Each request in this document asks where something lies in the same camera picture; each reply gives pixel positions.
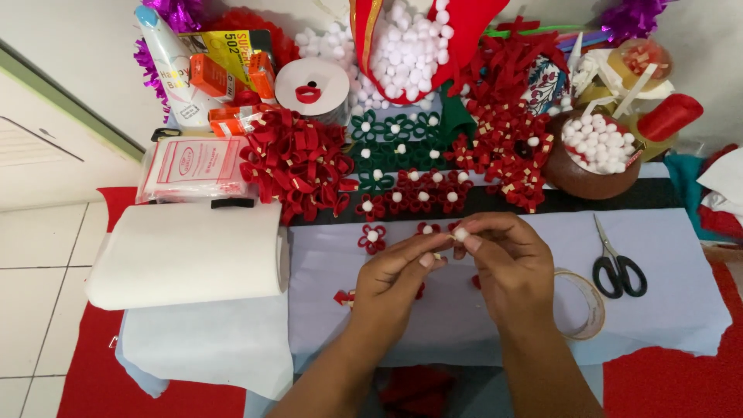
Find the teal fabric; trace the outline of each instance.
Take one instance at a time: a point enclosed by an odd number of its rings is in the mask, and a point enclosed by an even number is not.
[[[668,167],[668,173],[671,175],[673,186],[676,189],[676,193],[678,193],[678,197],[684,203],[684,207],[687,209],[687,215],[692,222],[692,226],[694,226],[694,232],[696,232],[697,237],[708,241],[732,242],[733,240],[730,237],[702,229],[700,225],[697,208],[701,203],[703,187],[696,182],[696,179],[699,178],[699,171],[701,170],[702,163],[704,163],[704,158],[676,154],[665,157],[663,163]]]

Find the fingernail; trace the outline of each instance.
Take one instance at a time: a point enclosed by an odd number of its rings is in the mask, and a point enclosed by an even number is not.
[[[469,235],[464,239],[464,247],[470,254],[476,253],[480,245],[482,245],[482,239],[476,235]]]
[[[433,261],[434,260],[435,260],[435,257],[433,256],[433,254],[431,254],[431,253],[425,253],[425,254],[423,254],[423,256],[421,257],[421,259],[418,262],[421,263],[421,266],[423,266],[423,267],[425,267],[427,269],[427,268],[429,268],[433,264]]]

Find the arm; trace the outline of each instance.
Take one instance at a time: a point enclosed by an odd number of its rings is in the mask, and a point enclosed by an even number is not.
[[[418,235],[365,264],[348,326],[267,418],[356,417],[374,369],[407,328],[418,288],[428,273],[447,263],[431,251],[447,246],[451,242],[443,234]]]
[[[475,259],[482,294],[501,336],[503,368],[517,417],[604,417],[554,323],[550,248],[512,213],[478,213],[457,248]]]

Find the scissors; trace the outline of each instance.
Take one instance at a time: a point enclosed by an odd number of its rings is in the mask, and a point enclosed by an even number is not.
[[[648,281],[645,278],[645,274],[640,269],[640,267],[635,264],[634,261],[632,261],[628,257],[619,255],[619,253],[614,250],[614,247],[612,247],[609,243],[609,238],[606,236],[606,232],[604,232],[603,227],[601,226],[601,222],[599,222],[596,214],[594,214],[594,219],[596,220],[596,228],[599,230],[599,237],[601,238],[601,243],[603,244],[604,248],[602,256],[598,257],[594,262],[593,277],[594,283],[596,283],[596,287],[599,289],[599,292],[610,299],[619,299],[622,297],[622,295],[624,295],[624,292],[627,292],[628,295],[634,298],[639,298],[640,296],[644,295],[648,291]],[[614,263],[616,263],[617,268],[615,268],[614,264],[611,263],[612,258],[614,259]],[[611,287],[613,287],[612,292],[606,290],[601,284],[601,280],[599,280],[599,273],[601,272],[601,269],[606,270],[606,275],[609,276]],[[630,283],[629,281],[629,273],[627,272],[627,269],[631,269],[632,271],[634,271],[635,274],[640,278],[639,289],[635,290],[632,288],[632,283]]]

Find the blue cap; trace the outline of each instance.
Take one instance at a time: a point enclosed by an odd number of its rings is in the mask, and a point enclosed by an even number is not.
[[[137,8],[134,9],[134,14],[142,25],[150,28],[154,28],[160,20],[158,12],[147,6],[137,6]]]

